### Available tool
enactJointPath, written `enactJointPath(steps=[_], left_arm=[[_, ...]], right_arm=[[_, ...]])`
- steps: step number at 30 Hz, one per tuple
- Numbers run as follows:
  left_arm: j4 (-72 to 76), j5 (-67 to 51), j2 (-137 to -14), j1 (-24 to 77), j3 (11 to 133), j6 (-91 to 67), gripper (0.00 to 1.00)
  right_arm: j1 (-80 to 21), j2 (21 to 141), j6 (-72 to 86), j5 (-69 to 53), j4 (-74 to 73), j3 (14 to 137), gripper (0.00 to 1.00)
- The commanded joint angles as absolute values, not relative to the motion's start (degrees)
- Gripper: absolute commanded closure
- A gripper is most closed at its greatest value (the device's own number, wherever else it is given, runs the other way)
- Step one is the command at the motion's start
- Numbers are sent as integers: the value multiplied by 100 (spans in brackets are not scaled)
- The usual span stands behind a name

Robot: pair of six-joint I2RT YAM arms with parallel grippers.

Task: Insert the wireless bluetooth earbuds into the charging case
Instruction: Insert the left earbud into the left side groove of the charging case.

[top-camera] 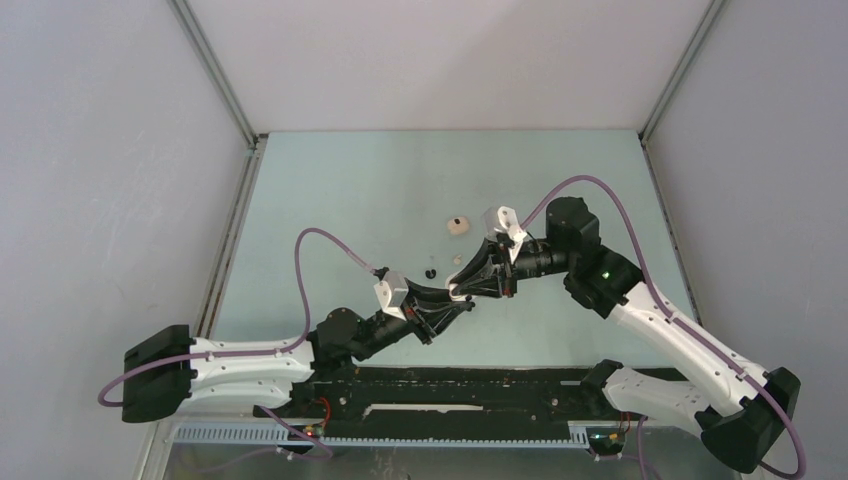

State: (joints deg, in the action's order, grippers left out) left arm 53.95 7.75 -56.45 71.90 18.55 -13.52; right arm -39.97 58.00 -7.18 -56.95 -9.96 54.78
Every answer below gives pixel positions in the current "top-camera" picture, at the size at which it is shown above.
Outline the beige earbud charging case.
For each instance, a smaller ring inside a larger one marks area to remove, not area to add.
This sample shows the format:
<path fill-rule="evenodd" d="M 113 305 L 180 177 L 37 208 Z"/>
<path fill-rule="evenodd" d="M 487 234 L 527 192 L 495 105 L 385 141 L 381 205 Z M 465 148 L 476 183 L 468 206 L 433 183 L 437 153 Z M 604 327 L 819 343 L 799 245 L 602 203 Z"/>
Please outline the beige earbud charging case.
<path fill-rule="evenodd" d="M 464 235 L 470 230 L 470 222 L 465 216 L 458 216 L 447 222 L 448 232 L 452 236 Z"/>

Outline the white earbud charging case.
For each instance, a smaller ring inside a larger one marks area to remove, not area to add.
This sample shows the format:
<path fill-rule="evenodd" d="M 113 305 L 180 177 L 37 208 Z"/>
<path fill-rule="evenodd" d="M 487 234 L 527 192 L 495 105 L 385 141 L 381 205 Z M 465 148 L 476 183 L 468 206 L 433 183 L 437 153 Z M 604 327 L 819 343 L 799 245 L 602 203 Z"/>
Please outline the white earbud charging case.
<path fill-rule="evenodd" d="M 459 285 L 450 283 L 446 286 L 450 299 L 454 302 L 465 302 L 468 300 L 467 295 L 459 291 Z"/>

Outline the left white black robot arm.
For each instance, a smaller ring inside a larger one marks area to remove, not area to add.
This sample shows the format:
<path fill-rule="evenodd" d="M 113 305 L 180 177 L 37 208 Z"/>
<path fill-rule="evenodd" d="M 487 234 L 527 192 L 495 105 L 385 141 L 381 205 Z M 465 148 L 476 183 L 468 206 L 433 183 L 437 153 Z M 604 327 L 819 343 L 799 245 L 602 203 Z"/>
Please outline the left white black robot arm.
<path fill-rule="evenodd" d="M 121 419 L 139 424 L 177 413 L 239 406 L 282 407 L 304 416 L 316 403 L 307 383 L 355 361 L 364 361 L 414 336 L 429 344 L 475 304 L 469 295 L 409 282 L 380 281 L 380 308 L 363 318 L 340 307 L 305 338 L 225 342 L 191 336 L 171 325 L 129 349 L 121 381 Z"/>

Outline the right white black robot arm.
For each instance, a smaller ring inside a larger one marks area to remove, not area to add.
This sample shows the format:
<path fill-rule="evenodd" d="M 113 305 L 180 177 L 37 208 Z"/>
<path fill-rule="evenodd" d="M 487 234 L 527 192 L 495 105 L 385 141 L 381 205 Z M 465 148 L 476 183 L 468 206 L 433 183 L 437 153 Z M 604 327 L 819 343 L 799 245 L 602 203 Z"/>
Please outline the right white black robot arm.
<path fill-rule="evenodd" d="M 583 381 L 588 414 L 639 413 L 698 437 L 735 471 L 763 466 L 794 413 L 801 386 L 794 373 L 765 369 L 677 309 L 640 267 L 603 245 L 599 220 L 579 197 L 547 205 L 542 239 L 532 239 L 511 208 L 493 208 L 485 219 L 477 254 L 447 279 L 453 298 L 510 297 L 521 280 L 562 274 L 578 304 L 645 341 L 682 375 L 665 381 L 602 361 Z"/>

